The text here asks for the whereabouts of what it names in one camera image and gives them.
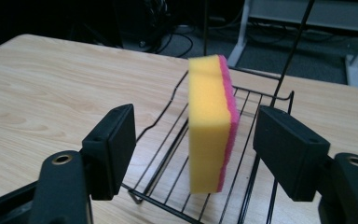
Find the table surface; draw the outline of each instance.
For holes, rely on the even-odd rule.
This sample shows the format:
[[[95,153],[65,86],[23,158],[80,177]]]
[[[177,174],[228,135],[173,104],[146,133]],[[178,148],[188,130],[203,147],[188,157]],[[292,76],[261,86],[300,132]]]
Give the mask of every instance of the table surface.
[[[83,138],[114,107],[134,104],[139,134],[170,100],[187,66],[184,59],[34,35],[0,46],[0,196],[36,181],[49,155],[81,149]],[[236,71],[231,76],[234,85],[256,91],[273,93],[276,87],[275,80]],[[331,143],[330,156],[358,154],[358,89],[286,77],[279,95],[290,91],[296,93],[292,115]],[[131,162],[135,168],[126,179],[137,172],[136,162],[142,159]],[[272,179],[265,173],[260,186]],[[266,193],[259,189],[246,223],[265,222],[266,203],[257,199]],[[319,199],[293,203],[279,189],[272,220],[319,223]],[[92,202],[92,209],[95,223],[183,223],[150,203],[135,204],[124,189],[111,202]]]

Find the wire rack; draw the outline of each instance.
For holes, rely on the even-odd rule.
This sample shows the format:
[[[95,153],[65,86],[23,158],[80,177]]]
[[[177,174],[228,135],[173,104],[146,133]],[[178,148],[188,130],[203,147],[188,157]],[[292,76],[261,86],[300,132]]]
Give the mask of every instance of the wire rack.
[[[278,77],[245,71],[246,76]],[[234,86],[240,125],[227,165],[225,185],[215,194],[190,194],[188,176],[187,83],[180,79],[156,121],[138,136],[127,178],[122,186],[136,203],[147,201],[190,223],[243,223],[251,200],[260,159],[253,150],[257,108],[283,102],[290,112],[292,92],[286,98]],[[269,191],[270,222],[277,183]]]

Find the gray carpet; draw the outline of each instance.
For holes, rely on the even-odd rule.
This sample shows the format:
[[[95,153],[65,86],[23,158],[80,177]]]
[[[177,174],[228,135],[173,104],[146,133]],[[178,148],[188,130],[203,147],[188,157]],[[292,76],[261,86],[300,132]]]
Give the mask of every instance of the gray carpet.
[[[295,30],[250,25],[247,45],[237,66],[280,74],[295,39]],[[182,58],[203,55],[202,32],[191,26],[180,26],[175,35],[166,35],[158,53]],[[211,29],[207,54],[229,56],[238,38],[238,27]],[[125,45],[126,49],[137,48]],[[306,31],[297,47],[287,75],[347,84],[344,58],[358,52],[358,37]]]

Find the metal bar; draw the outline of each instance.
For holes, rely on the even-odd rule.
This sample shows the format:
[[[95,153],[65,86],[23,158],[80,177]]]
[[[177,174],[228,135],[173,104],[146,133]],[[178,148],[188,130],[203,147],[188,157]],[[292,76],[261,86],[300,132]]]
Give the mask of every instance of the metal bar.
[[[244,72],[244,73],[249,73],[249,74],[252,74],[252,75],[256,75],[256,76],[259,76],[259,77],[266,77],[266,78],[271,78],[271,79],[275,79],[275,80],[280,79],[280,77],[269,75],[269,74],[259,72],[259,71],[255,71],[255,70],[252,70],[252,69],[232,67],[232,66],[229,66],[228,68],[231,69],[231,70],[238,71],[238,72]]]
[[[278,187],[278,181],[276,179],[274,179],[274,184],[272,186],[271,199],[269,201],[269,208],[268,208],[266,224],[270,224],[271,221],[272,221],[272,213],[274,211],[274,204],[275,204],[275,196],[277,194],[277,187]]]
[[[178,176],[175,178],[175,181],[173,182],[173,185],[172,185],[172,187],[171,187],[171,190],[170,190],[170,192],[168,193],[167,198],[165,199],[164,204],[167,203],[167,201],[170,199],[170,196],[171,196],[171,194],[172,194],[172,192],[173,192],[173,189],[175,188],[176,183],[177,183],[178,180],[179,180],[179,177],[181,176],[183,170],[185,169],[185,166],[186,166],[186,164],[187,164],[187,161],[188,161],[188,156],[187,156],[187,158],[186,158],[186,160],[185,160],[185,163],[183,163],[183,166],[182,166],[182,168],[180,169],[180,172],[179,172]]]
[[[161,111],[161,113],[159,114],[159,116],[157,117],[157,119],[154,121],[154,123],[148,127],[146,127],[140,134],[139,136],[136,138],[136,142],[138,143],[139,140],[141,140],[142,136],[144,136],[144,134],[151,128],[155,127],[156,124],[158,123],[158,121],[161,119],[161,117],[165,114],[165,111],[167,111],[168,107],[170,107],[173,98],[175,97],[176,91],[179,88],[179,86],[182,84],[183,80],[185,79],[185,77],[187,76],[188,71],[185,72],[185,74],[182,76],[182,78],[179,80],[179,82],[176,84],[175,88],[173,89],[172,95],[171,95],[171,99],[170,101],[165,105],[164,109]]]
[[[205,11],[204,11],[204,32],[203,32],[203,40],[204,40],[203,56],[206,56],[207,48],[208,48],[209,0],[204,0],[204,1],[205,1]]]
[[[243,88],[243,87],[238,87],[238,86],[232,86],[233,88],[235,89],[238,89],[238,90],[241,90],[241,91],[249,91],[251,93],[256,93],[256,94],[259,94],[259,95],[262,95],[262,96],[267,96],[267,97],[270,97],[272,99],[276,99],[276,100],[283,100],[283,101],[286,101],[286,100],[289,100],[290,96],[286,97],[286,98],[282,98],[282,97],[279,97],[279,96],[273,96],[273,95],[270,95],[270,94],[266,94],[266,93],[263,93],[261,91],[253,91],[253,90],[250,90],[250,89],[246,89],[246,88]]]
[[[258,101],[258,105],[261,104],[262,99],[263,99],[263,96],[260,96],[260,100]],[[254,117],[254,119],[252,121],[251,129],[250,129],[250,131],[248,133],[246,143],[245,143],[245,147],[248,145],[248,142],[249,142],[253,127],[255,125],[255,118],[256,118],[256,116]],[[260,163],[260,157],[256,155],[255,156],[255,161],[254,161],[254,166],[253,166],[252,172],[251,172],[251,176],[249,177],[249,183],[248,183],[248,186],[246,187],[245,196],[244,196],[244,199],[243,199],[240,216],[238,218],[238,223],[243,223],[243,221],[245,220],[246,212],[248,210],[249,202],[251,200],[253,186],[255,184],[255,177],[257,175],[258,163]]]
[[[162,146],[165,144],[165,142],[168,139],[168,136],[171,135],[174,127],[176,126],[177,122],[179,121],[179,119],[182,117],[182,115],[185,113],[187,108],[187,104],[185,105],[185,107],[183,108],[182,112],[180,113],[180,115],[177,117],[175,123],[173,124],[173,126],[170,128],[170,130],[168,131],[167,135],[165,136],[164,140],[162,141],[162,143],[160,144],[160,146],[158,147],[158,150],[156,151],[156,153],[154,154],[153,158],[150,160],[150,162],[147,164],[146,169],[144,170],[144,172],[141,174],[141,177],[139,178],[138,182],[135,184],[135,189],[138,188],[139,184],[141,183],[142,179],[144,178],[145,174],[147,173],[147,171],[149,170],[150,166],[152,165],[152,163],[154,162],[154,160],[156,159],[157,155],[159,154],[159,152],[162,149]]]
[[[242,105],[242,109],[241,109],[241,113],[240,113],[240,117],[242,116],[243,114],[243,111],[246,107],[246,103],[248,102],[248,99],[249,99],[249,95],[250,95],[250,92],[248,91],[248,94],[246,95],[246,99]],[[227,207],[228,207],[228,202],[231,198],[231,193],[232,193],[232,190],[234,190],[234,185],[235,185],[235,182],[237,180],[237,176],[238,176],[238,173],[240,172],[240,168],[241,168],[241,165],[242,165],[242,160],[243,160],[243,156],[245,155],[245,149],[246,149],[246,145],[244,146],[243,148],[243,151],[241,153],[241,158],[240,158],[240,162],[237,166],[237,170],[235,171],[235,175],[234,175],[234,178],[232,180],[232,183],[231,183],[231,187],[229,189],[229,192],[228,192],[228,196],[227,196],[227,199],[226,199],[226,203],[225,203],[225,206],[223,208],[223,211],[222,211],[222,216],[220,217],[220,220],[219,220],[219,223],[222,223],[223,222],[223,218],[225,217],[225,213],[227,211]]]
[[[185,200],[185,203],[183,204],[183,207],[182,207],[182,210],[181,210],[182,212],[185,211],[185,208],[186,208],[186,206],[187,206],[188,200],[190,199],[190,196],[191,196],[191,194],[188,193],[187,198],[186,198],[186,200]]]
[[[183,220],[185,220],[185,221],[187,221],[189,223],[200,223],[195,218],[190,217],[190,216],[184,214],[183,212],[179,212],[176,209],[174,209],[174,208],[172,208],[172,207],[170,207],[170,206],[168,206],[166,204],[163,204],[163,203],[161,203],[161,202],[159,202],[159,201],[157,201],[157,200],[155,200],[155,199],[153,199],[153,198],[151,198],[149,196],[146,196],[143,193],[141,193],[141,192],[139,192],[139,191],[137,191],[135,189],[129,189],[129,193],[133,194],[133,195],[135,195],[135,196],[137,196],[139,198],[142,198],[143,200],[145,200],[145,201],[147,201],[149,203],[152,203],[153,205],[155,205],[155,206],[157,206],[159,208],[162,208],[165,211],[167,211],[167,212],[169,212],[169,213],[171,213],[171,214],[173,214],[173,215],[175,215],[175,216],[177,216],[177,217],[179,217],[179,218],[181,218],[181,219],[183,219]]]
[[[208,196],[206,196],[205,203],[204,203],[204,205],[202,206],[202,210],[201,210],[201,213],[200,213],[200,216],[199,216],[199,222],[201,222],[201,219],[202,219],[203,213],[204,213],[204,211],[205,211],[206,205],[207,205],[208,202],[209,202],[209,197],[211,197],[211,194],[210,194],[210,193],[208,194]]]
[[[255,184],[255,177],[257,175],[257,169],[258,169],[259,163],[260,163],[260,157],[256,155],[254,165],[252,168],[252,172],[251,172],[251,176],[249,177],[248,187],[246,188],[246,191],[245,191],[245,197],[243,198],[240,216],[238,217],[238,223],[243,223],[243,221],[245,220],[249,202],[251,201],[252,190],[253,190],[253,186]]]
[[[289,106],[287,109],[288,114],[290,114],[292,112],[292,105],[293,105],[293,100],[295,97],[295,92],[292,91],[290,93],[289,97],[290,97],[290,101],[289,101]],[[274,210],[275,197],[277,194],[277,187],[278,187],[278,181],[276,179],[274,179],[274,184],[272,186],[271,198],[270,198],[269,207],[268,207],[268,214],[267,214],[267,221],[266,221],[267,224],[270,224],[272,221],[272,213]]]
[[[165,154],[164,158],[162,159],[161,163],[159,164],[156,172],[153,174],[152,178],[150,179],[149,184],[147,185],[147,187],[144,190],[145,195],[151,195],[153,193],[154,187],[156,186],[156,184],[159,181],[162,173],[164,172],[165,167],[170,162],[173,153],[176,151],[176,149],[179,146],[181,140],[185,136],[185,133],[187,131],[187,124],[188,124],[188,119],[186,120],[185,124],[182,126],[179,134],[176,135],[175,139],[173,140],[172,145],[170,146],[170,148],[168,149],[168,151]]]
[[[289,56],[287,57],[286,64],[284,65],[284,68],[283,68],[282,73],[281,73],[281,78],[279,79],[279,82],[278,82],[278,86],[275,89],[274,96],[278,95],[279,89],[281,88],[281,85],[283,83],[284,76],[286,75],[287,69],[289,68],[290,63],[292,62],[293,56],[295,55],[297,45],[298,45],[298,43],[300,41],[302,32],[303,32],[303,30],[305,28],[305,25],[307,23],[308,17],[310,16],[310,11],[312,10],[312,7],[313,7],[314,3],[315,3],[315,0],[310,0],[308,2],[308,5],[307,5],[307,8],[305,10],[303,19],[302,19],[300,27],[298,29],[298,33],[297,33],[295,42],[293,43],[293,46],[292,46],[292,48],[290,50],[290,53],[289,53]],[[274,105],[275,105],[275,98],[273,98],[272,102],[271,102],[271,106],[274,106]]]

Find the sponge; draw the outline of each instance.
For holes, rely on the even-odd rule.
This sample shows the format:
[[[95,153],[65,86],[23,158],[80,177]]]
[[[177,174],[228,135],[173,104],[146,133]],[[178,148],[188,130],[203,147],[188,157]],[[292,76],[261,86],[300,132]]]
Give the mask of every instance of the sponge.
[[[188,75],[190,193],[220,192],[240,117],[226,58],[189,59]]]

